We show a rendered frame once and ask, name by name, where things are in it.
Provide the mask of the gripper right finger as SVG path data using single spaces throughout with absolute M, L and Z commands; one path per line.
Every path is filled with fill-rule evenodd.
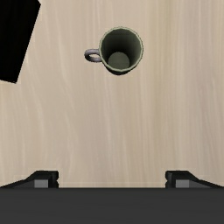
M 198 179 L 189 171 L 166 171 L 166 188 L 221 188 L 221 185 Z

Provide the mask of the green mug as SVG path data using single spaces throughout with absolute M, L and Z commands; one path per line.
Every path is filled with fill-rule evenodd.
M 84 52 L 86 60 L 99 63 L 114 75 L 124 75 L 135 69 L 144 55 L 140 36 L 127 27 L 115 27 L 101 38 L 97 49 Z

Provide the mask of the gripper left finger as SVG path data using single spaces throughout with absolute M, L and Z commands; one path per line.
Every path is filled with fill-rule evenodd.
M 35 171 L 28 178 L 3 185 L 3 188 L 58 188 L 58 178 L 58 171 Z

